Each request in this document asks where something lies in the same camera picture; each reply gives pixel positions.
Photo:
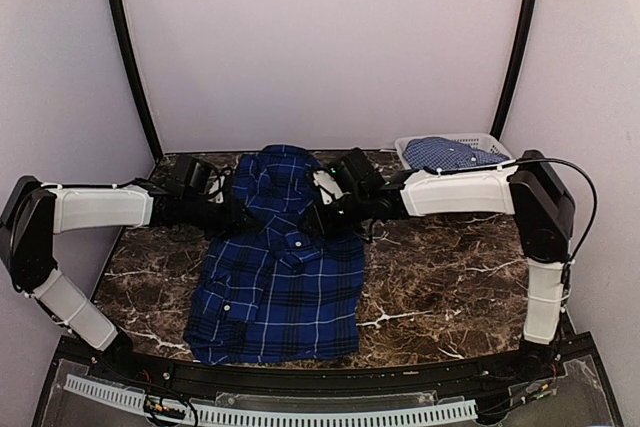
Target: blue plaid shirt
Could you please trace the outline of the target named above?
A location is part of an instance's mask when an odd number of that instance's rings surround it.
[[[474,149],[470,145],[442,137],[413,139],[407,144],[404,158],[412,169],[424,169],[433,174],[437,173],[438,169],[451,172],[509,160],[506,155]]]
[[[351,232],[329,241],[298,229],[319,200],[306,178],[319,166],[283,145],[240,160],[233,195],[263,229],[211,242],[185,332],[199,361],[334,359],[358,350],[363,243]]]

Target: black pole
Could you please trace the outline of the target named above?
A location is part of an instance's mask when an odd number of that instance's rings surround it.
[[[518,75],[524,58],[525,47],[527,46],[527,38],[529,37],[529,28],[531,27],[531,19],[533,18],[533,8],[536,0],[522,0],[520,6],[520,16],[518,18],[518,27],[516,28],[516,36],[513,40],[513,48],[511,49],[511,58],[507,67],[507,75],[502,86],[502,94],[496,109],[496,115],[493,118],[491,126],[491,135],[496,139],[500,139],[504,125],[507,122],[509,108],[513,100],[513,94],[518,83]]]
[[[124,13],[124,5],[122,4],[122,0],[109,0],[109,5],[111,6],[113,25],[116,28],[116,36],[118,37],[118,44],[120,45],[120,55],[122,56],[122,62],[127,72],[127,79],[129,79],[131,94],[133,94],[133,100],[136,104],[136,110],[138,111],[147,143],[151,149],[151,154],[157,162],[162,159],[162,147],[160,146],[160,139],[153,125],[149,104],[147,103],[147,98],[142,88],[140,72],[138,71],[138,64],[136,63],[136,57],[133,53],[127,18]]]

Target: robotic arm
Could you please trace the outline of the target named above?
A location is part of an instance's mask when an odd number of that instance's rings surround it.
[[[126,356],[130,339],[58,269],[53,236],[91,227],[189,224],[211,238],[252,228],[243,205],[227,198],[225,176],[218,175],[205,194],[212,170],[217,171],[180,156],[173,176],[159,185],[136,179],[125,185],[62,186],[20,178],[0,216],[0,259],[14,288],[93,349],[115,361]]]
[[[323,203],[307,213],[307,226],[331,235],[367,219],[445,212],[513,215],[529,265],[523,337],[549,345],[568,295],[575,202],[540,152],[527,151],[518,162],[456,172],[409,170],[385,181],[364,153],[354,149],[312,174]]]
[[[529,263],[524,343],[545,348],[555,336],[568,291],[573,198],[537,151],[523,165],[505,163],[464,172],[403,171],[385,180],[360,149],[310,173],[322,202],[312,205],[304,228],[330,236],[365,220],[406,219],[443,212],[499,212],[515,217]],[[211,172],[217,179],[206,193]],[[118,362],[131,340],[58,269],[53,236],[105,226],[194,225],[205,237],[229,237],[259,228],[244,205],[228,195],[226,176],[206,162],[180,156],[159,184],[61,186],[22,177],[0,216],[0,259],[17,291],[96,351]]]

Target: brown marble table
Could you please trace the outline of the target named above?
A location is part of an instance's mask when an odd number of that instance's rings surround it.
[[[321,161],[339,152],[316,152]],[[383,175],[401,169],[391,152],[368,152]],[[219,167],[241,154],[206,154]],[[167,156],[154,178],[166,174]],[[208,243],[191,228],[129,229],[95,301],[138,352],[193,360],[182,339]],[[514,350],[526,313],[527,270],[510,217],[447,214],[378,224],[366,246],[357,309],[360,351],[285,368],[415,365]]]

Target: folded shirt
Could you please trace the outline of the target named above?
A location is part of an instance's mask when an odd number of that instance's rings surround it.
[[[326,240],[298,228],[320,200],[307,178],[319,167],[285,145],[240,160],[233,195],[263,228],[211,241],[184,337],[197,360],[335,359],[358,350],[363,242],[352,232]]]
[[[438,170],[450,172],[471,169],[509,160],[506,155],[474,149],[467,144],[442,137],[425,137],[409,141],[404,158],[412,169],[424,169],[431,173],[437,173]]]

